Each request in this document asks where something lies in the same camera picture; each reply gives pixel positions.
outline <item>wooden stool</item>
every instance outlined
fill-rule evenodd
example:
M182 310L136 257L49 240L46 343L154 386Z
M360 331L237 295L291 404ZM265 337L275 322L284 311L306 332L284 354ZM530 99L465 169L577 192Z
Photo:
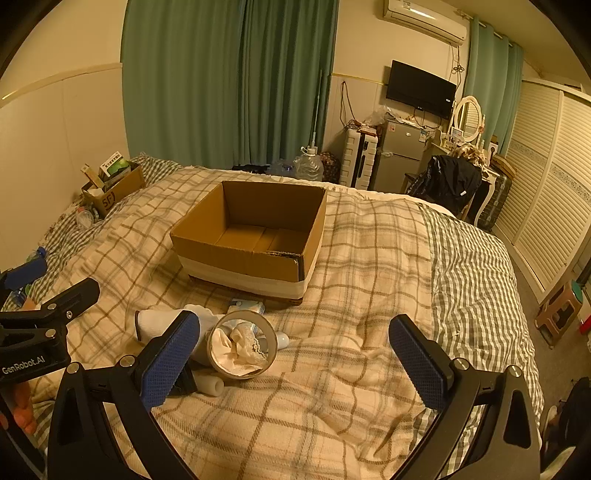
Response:
M552 298L540 307L535 327L544 340L553 347L576 318L583 306L583 292L578 283L571 280L562 285Z

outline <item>bed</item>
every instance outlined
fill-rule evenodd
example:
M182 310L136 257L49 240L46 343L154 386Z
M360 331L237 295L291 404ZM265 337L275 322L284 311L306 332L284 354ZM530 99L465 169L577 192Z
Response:
M39 303L86 277L99 282L98 303L69 326L72 359L87 368L139 351L136 310L195 303L224 313L236 292L190 278L170 228L222 180L294 181L135 160L148 186L86 232L73 212L64 214L46 236L49 272L31 293ZM289 347L265 374L227 382L218 398L169 398L152 410L196 475L389 479L435 418L389 347L387 326L399 313L452 358L492 371L519 365L539 420L534 347L501 242L409 197L323 185L324 240L303 302L267 302L265 316L289 335ZM32 382L42 447L60 378ZM107 412L125 459L146 475L115 409ZM459 467L478 415L447 472Z

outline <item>open cardboard box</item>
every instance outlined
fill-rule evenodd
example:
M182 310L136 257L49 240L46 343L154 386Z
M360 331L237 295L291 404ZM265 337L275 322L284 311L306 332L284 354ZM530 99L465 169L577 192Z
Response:
M321 187L223 181L172 228L170 238L189 275L300 299L322 245L325 213Z
M95 206L101 218L105 218L115 203L124 199L130 193L143 189L146 186L142 166L133 162L130 162L129 165L131 166L131 171L99 197L92 196L88 193L88 189L94 187L91 182L88 182L82 187L84 199Z

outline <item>green curtain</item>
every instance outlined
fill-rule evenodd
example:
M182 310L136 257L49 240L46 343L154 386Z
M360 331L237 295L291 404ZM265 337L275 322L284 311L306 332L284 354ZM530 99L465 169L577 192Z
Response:
M131 155L231 168L322 139L338 0L129 0L121 45Z
M476 97L486 115L485 148L496 135L501 155L509 147L523 71L523 49L511 43L512 47L507 37L497 37L490 25L480 25L478 17L472 20L464 95Z
M245 0L129 0L121 45L130 155L231 168Z
M248 0L242 43L242 164L294 158L310 142L323 73L316 145L326 122L337 0Z

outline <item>wardrobe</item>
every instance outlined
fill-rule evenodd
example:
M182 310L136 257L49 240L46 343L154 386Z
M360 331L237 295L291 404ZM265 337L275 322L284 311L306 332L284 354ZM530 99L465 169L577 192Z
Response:
M589 241L591 96L524 80L505 158L517 175L493 232L542 301Z

